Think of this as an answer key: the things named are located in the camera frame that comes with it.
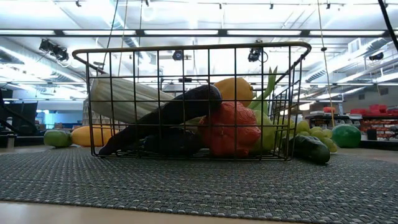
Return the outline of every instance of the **cucumber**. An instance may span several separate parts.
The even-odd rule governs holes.
[[[329,161],[330,151],[318,138],[298,134],[294,137],[294,141],[294,157],[306,159],[317,164],[324,164]]]
[[[136,140],[149,135],[159,134],[159,116],[161,117],[162,124],[179,125],[184,121],[208,115],[209,106],[211,112],[216,111],[221,106],[221,93],[215,86],[202,85],[191,89],[184,95],[176,96],[173,101],[160,107],[160,111],[155,110],[137,121],[137,124],[151,124],[151,126],[128,126],[111,137],[98,154],[108,156],[119,149],[133,144]],[[161,131],[167,131],[170,127],[162,126]]]

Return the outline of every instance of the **hanging cable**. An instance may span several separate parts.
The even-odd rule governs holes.
[[[109,44],[111,43],[114,20],[116,18],[116,14],[118,13],[118,5],[119,5],[119,0],[116,0],[116,6],[114,8],[113,20],[112,20],[112,25],[111,25],[111,33],[109,34],[108,44],[106,44],[107,49],[109,48]],[[105,60],[106,60],[106,52],[105,52],[105,56],[104,56],[104,61],[102,63],[102,68],[101,68],[102,70],[104,69],[104,66],[105,66]]]
[[[330,109],[331,109],[331,124],[332,124],[333,127],[335,127],[335,112],[333,111],[333,103],[331,102],[331,88],[330,88],[330,81],[329,81],[328,62],[326,61],[326,50],[327,50],[327,48],[325,47],[325,43],[323,41],[322,19],[321,19],[321,9],[320,9],[319,0],[317,0],[317,2],[318,2],[319,28],[321,30],[321,40],[322,40],[322,49],[321,49],[321,51],[323,52],[323,59],[325,61],[325,70],[326,70],[326,75],[327,75],[327,78],[328,78],[329,100],[330,100]]]
[[[386,6],[384,5],[383,0],[378,0],[378,1],[379,1],[381,13],[383,14],[384,22],[386,23],[386,26],[387,26],[387,29],[388,29],[388,33],[390,34],[390,36],[392,38],[392,41],[393,41],[396,49],[398,50],[397,36],[396,36],[394,30],[392,29],[392,26],[391,26],[391,23],[390,23],[390,19],[388,18]]]
[[[128,4],[129,4],[129,0],[126,0],[126,10],[124,11],[124,24],[123,24],[122,46],[121,46],[121,48],[123,48],[123,44],[124,44],[123,38],[124,38],[124,31],[125,31],[125,29],[126,29],[127,7],[128,7]],[[122,54],[123,54],[123,52],[120,52],[118,76],[120,75],[120,66],[121,66],[121,64],[122,64]]]

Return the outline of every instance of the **dark green cucumber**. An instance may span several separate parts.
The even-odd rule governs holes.
[[[306,159],[317,164],[324,164],[329,161],[330,151],[318,138],[298,134],[294,137],[294,141],[294,157]]]

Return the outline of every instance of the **green melon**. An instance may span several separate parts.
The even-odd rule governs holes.
[[[333,128],[331,139],[338,147],[355,148],[361,142],[361,132],[352,125],[341,124]]]
[[[44,134],[44,144],[54,147],[68,147],[72,145],[70,133],[59,130],[48,130]]]

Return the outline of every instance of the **artificial vegetable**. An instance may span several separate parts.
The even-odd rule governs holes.
[[[118,149],[134,143],[148,135],[159,133],[159,124],[162,122],[161,131],[164,133],[170,129],[170,125],[179,125],[192,118],[205,116],[217,111],[221,105],[221,93],[213,85],[202,85],[178,95],[173,101],[163,105],[160,110],[143,116],[137,124],[152,124],[150,126],[131,125],[111,137],[108,143],[99,151],[99,155],[110,155]]]
[[[269,68],[269,73],[274,74],[277,73],[278,67],[272,72],[271,68]],[[265,100],[274,90],[275,88],[275,80],[276,75],[268,76],[268,86],[267,89],[262,93],[262,96],[256,98],[256,100]],[[248,108],[254,110],[254,114],[256,115],[256,123],[257,125],[261,125],[261,116],[262,116],[262,125],[266,125],[262,127],[262,145],[261,139],[258,139],[255,146],[252,148],[252,154],[259,154],[261,149],[263,151],[271,151],[275,145],[275,130],[276,127],[272,126],[272,121],[268,117],[268,102],[264,101],[252,101],[252,103],[248,106]]]
[[[223,100],[235,100],[235,78],[227,78],[214,83],[214,86],[219,89]],[[248,100],[239,101],[243,106],[247,107],[250,100],[253,99],[253,87],[244,79],[236,79],[236,99]]]
[[[72,144],[70,133],[59,130],[47,130],[44,133],[44,144],[54,147],[68,147]]]
[[[221,108],[210,115],[210,118],[204,117],[200,124],[235,124],[235,102],[223,102]],[[253,110],[245,108],[240,102],[236,102],[236,124],[256,124]],[[238,126],[236,128],[234,126],[200,126],[198,130],[203,136],[205,145],[210,148],[211,154],[217,157],[246,157],[261,135],[260,129],[256,126]]]
[[[112,137],[113,131],[115,133],[118,132],[118,130],[111,129],[110,126],[102,125],[101,127],[101,125],[93,125],[94,146],[104,146]],[[91,146],[89,126],[83,126],[73,130],[70,136],[72,143],[76,145],[83,147]]]
[[[328,147],[318,138],[313,136],[302,136],[300,134],[291,138],[289,146],[293,146],[294,140],[294,157],[306,159],[317,164],[324,164],[330,159],[330,151]]]
[[[109,78],[94,78],[91,87],[91,108],[94,112],[112,118],[111,89]],[[136,83],[136,97],[134,98],[134,82],[124,78],[112,79],[112,100],[124,101],[113,102],[113,118],[116,121],[125,123],[135,123],[134,100],[141,101],[136,103],[137,119],[158,109],[158,91],[147,85]],[[173,96],[159,91],[160,100],[172,100]]]
[[[252,110],[259,110],[259,111],[262,110],[263,113],[268,115],[268,102],[266,102],[266,101],[263,102],[262,108],[261,108],[261,100],[265,100],[272,93],[272,91],[274,91],[276,75],[271,75],[271,74],[276,74],[277,71],[278,71],[278,66],[276,66],[274,71],[272,71],[271,68],[269,68],[268,86],[267,86],[266,90],[260,96],[258,96],[255,99],[255,101],[252,101],[250,103],[250,105],[248,106],[248,108],[250,108]]]
[[[190,130],[170,128],[162,137],[153,134],[137,142],[137,144],[122,148],[122,151],[138,151],[141,153],[156,152],[162,155],[191,156],[203,148],[201,137]]]
[[[255,110],[254,114],[256,115],[257,125],[261,125],[261,115],[262,115],[262,125],[273,125],[272,121],[265,113],[261,113],[261,111]],[[251,154],[260,154],[261,149],[263,151],[271,151],[274,149],[275,145],[275,126],[266,126],[262,127],[262,147],[261,147],[261,138],[257,140],[253,149],[250,151]]]

